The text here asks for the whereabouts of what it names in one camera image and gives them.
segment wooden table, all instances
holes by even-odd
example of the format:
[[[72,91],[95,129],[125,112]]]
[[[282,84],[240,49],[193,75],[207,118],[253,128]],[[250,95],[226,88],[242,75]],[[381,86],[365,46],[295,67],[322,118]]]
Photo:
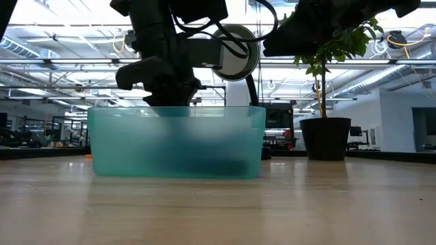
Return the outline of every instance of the wooden table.
[[[436,165],[274,158],[257,180],[100,178],[0,161],[0,244],[436,244]]]

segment machine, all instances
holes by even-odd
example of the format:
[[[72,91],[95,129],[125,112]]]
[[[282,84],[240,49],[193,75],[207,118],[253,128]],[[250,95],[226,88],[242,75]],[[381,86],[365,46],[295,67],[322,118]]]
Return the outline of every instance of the machine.
[[[225,0],[112,0],[110,5],[116,11],[130,16],[135,35],[132,47],[142,57],[141,61],[118,70],[118,87],[131,90],[133,84],[142,82],[144,89],[152,93],[144,98],[150,106],[188,106],[202,86],[193,74],[193,67],[221,69],[224,48],[240,59],[251,54],[247,44],[262,41],[265,56],[315,54],[337,31],[356,27],[390,8],[402,17],[420,4],[420,0],[300,0],[291,18],[279,27],[272,5],[267,0],[256,1],[274,16],[272,31],[262,37],[241,38],[234,37],[219,23],[228,17]],[[185,24],[202,18],[209,22],[191,28],[184,27],[179,18]],[[176,33],[174,23],[182,33]],[[223,35],[204,32],[213,24]],[[211,39],[190,38],[198,33]],[[229,41],[242,52],[229,46]],[[247,76],[247,84],[252,104],[256,105],[251,76]]]

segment black cable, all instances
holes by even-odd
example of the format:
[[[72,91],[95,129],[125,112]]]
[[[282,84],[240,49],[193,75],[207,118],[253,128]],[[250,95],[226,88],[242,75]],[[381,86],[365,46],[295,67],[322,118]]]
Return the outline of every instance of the black cable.
[[[238,45],[238,47],[243,50],[244,54],[241,54],[239,52],[237,52],[235,49],[233,49],[232,47],[230,47],[228,44],[226,44],[224,41],[233,41],[230,38],[225,38],[225,37],[215,37],[214,35],[207,33],[205,31],[199,31],[197,33],[201,33],[201,34],[205,34],[213,39],[219,40],[221,41],[222,45],[227,48],[229,50],[229,52],[231,52],[234,56],[240,58],[240,59],[246,59],[249,55],[250,55],[250,50],[249,47],[246,48],[243,44],[240,44],[240,46],[237,44],[237,41],[235,42],[236,45]]]
[[[274,31],[277,30],[277,28],[279,27],[279,19],[277,17],[277,13],[274,9],[274,7],[267,2],[266,0],[256,0],[258,3],[262,4],[263,6],[265,6],[268,10],[270,10],[271,14],[274,16],[274,25],[272,27],[272,31],[270,31],[268,34],[261,36],[261,37],[257,37],[257,38],[239,38],[239,37],[235,37],[235,39],[237,39],[240,42],[260,42],[260,41],[264,41],[266,38],[268,38]],[[225,30],[223,28],[223,26],[219,23],[219,22],[215,22],[215,24],[217,25],[218,29],[227,37],[230,38],[230,36],[233,36],[230,32],[228,32],[227,30]]]
[[[194,32],[194,33],[198,33],[200,31],[205,30],[206,28],[210,27],[211,25],[213,25],[212,21],[207,22],[205,25],[203,25],[202,27],[184,27],[177,19],[177,17],[175,15],[172,15],[172,18],[174,19],[174,23],[176,23],[176,26],[178,28],[180,28],[180,30],[184,31],[184,32]]]

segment plastic container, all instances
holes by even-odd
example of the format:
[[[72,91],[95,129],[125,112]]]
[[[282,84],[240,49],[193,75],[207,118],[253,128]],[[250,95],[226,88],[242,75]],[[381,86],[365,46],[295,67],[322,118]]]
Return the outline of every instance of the plastic container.
[[[265,109],[90,108],[98,176],[257,178]]]

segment computer monitor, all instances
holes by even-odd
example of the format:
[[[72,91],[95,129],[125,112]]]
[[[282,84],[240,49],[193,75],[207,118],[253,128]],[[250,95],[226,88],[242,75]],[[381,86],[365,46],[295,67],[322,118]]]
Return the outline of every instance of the computer monitor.
[[[350,127],[349,128],[350,136],[362,136],[362,128],[361,127]]]

